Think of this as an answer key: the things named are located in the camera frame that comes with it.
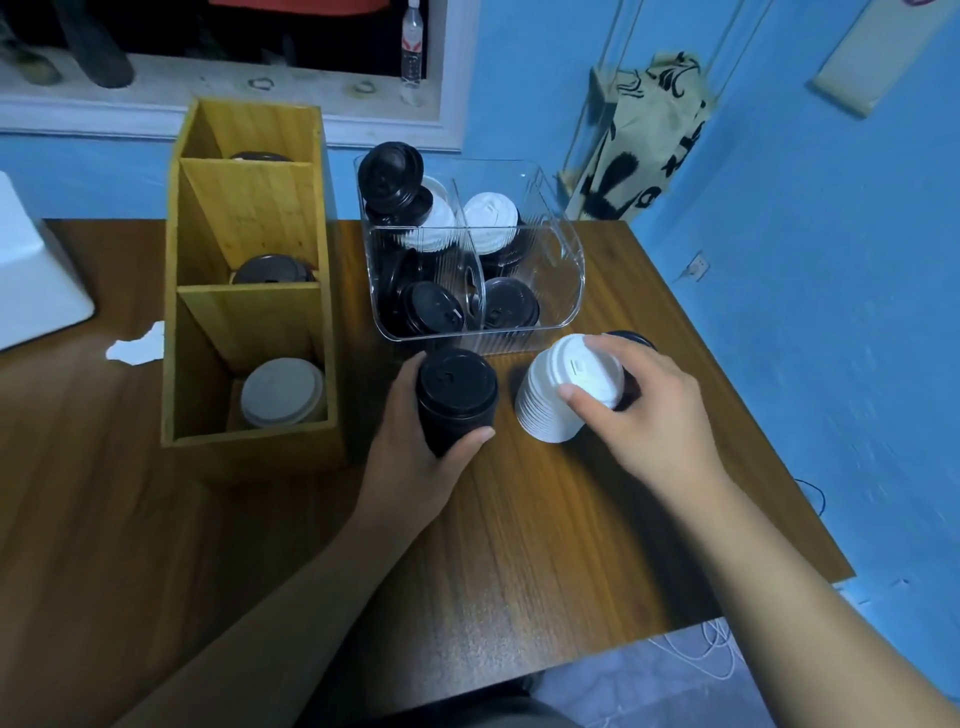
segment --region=blue wall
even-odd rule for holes
[[[762,2],[748,0],[745,19]],[[645,65],[656,50],[690,48],[709,58],[736,3],[646,0],[626,62]],[[616,5],[616,0],[484,0],[464,155],[532,159],[547,174],[556,173]],[[691,16],[698,22],[690,22]],[[0,170],[11,175],[35,216],[162,218],[171,147],[157,141],[0,135]],[[353,160],[360,154],[330,153],[342,218],[359,217]]]
[[[804,86],[865,0],[781,2],[684,177],[636,227],[861,577],[960,695],[960,16],[866,120]],[[766,62],[757,62],[759,58]]]
[[[735,4],[647,0],[628,62],[708,58]],[[484,0],[466,155],[560,168],[614,5]],[[864,5],[778,0],[635,230],[668,280],[704,251],[707,276],[674,290],[787,466],[826,491],[860,573],[844,593],[960,695],[960,18],[861,121],[805,84]],[[161,218],[170,146],[0,136],[0,169],[35,215]],[[331,155],[342,217],[357,154]]]

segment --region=plastic water bottle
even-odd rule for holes
[[[420,0],[408,0],[403,15],[403,39],[400,42],[400,98],[411,106],[420,105],[420,78],[423,76],[423,16]]]

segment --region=stack of white cup lids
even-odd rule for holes
[[[481,192],[464,205],[464,216],[478,255],[489,255],[506,248],[516,237],[520,219],[516,205],[499,192]]]
[[[426,220],[418,228],[401,235],[400,242],[405,248],[413,248],[419,253],[438,253],[453,243],[453,229],[456,227],[457,220],[450,204],[434,195]]]
[[[584,426],[557,394],[561,384],[576,384],[610,409],[623,396],[623,367],[604,352],[587,347],[584,335],[571,333],[540,352],[516,395],[516,418],[544,443],[562,443]]]
[[[253,427],[317,422],[326,411],[324,373],[305,359],[271,359],[247,377],[240,409]]]

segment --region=black cup lid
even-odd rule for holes
[[[387,302],[403,290],[404,286],[417,279],[417,251],[412,248],[382,251],[379,260],[380,281],[377,295],[381,302]]]
[[[609,336],[619,336],[621,339],[630,339],[631,341],[636,341],[638,344],[642,344],[645,347],[650,347],[652,350],[656,351],[657,347],[654,346],[654,343],[650,341],[646,336],[640,336],[636,331],[627,331],[627,330],[618,330],[618,331],[607,331]]]
[[[442,417],[464,419],[496,404],[496,372],[487,360],[466,349],[440,349],[420,364],[417,399]]]
[[[401,292],[401,306],[410,328],[422,335],[464,329],[464,309],[448,290],[432,280],[411,283]]]
[[[247,161],[292,161],[289,157],[279,155],[276,152],[237,152],[230,157],[231,159],[245,159]]]
[[[374,225],[382,225],[390,228],[418,228],[430,216],[430,210],[433,209],[433,192],[420,186],[414,199],[406,207],[397,210],[390,215],[381,215],[373,209],[370,203],[365,205],[367,217]]]
[[[422,182],[423,157],[401,141],[373,147],[357,172],[360,194],[380,215],[392,215],[410,205]]]
[[[534,326],[540,320],[540,303],[522,280],[490,279],[484,283],[487,293],[486,328]]]
[[[252,257],[234,274],[234,283],[300,283],[313,280],[310,269],[289,255]]]

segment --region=wall outlet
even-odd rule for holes
[[[700,280],[709,269],[709,261],[707,261],[703,253],[698,253],[694,256],[693,260],[690,261],[690,264],[684,268],[680,277]]]

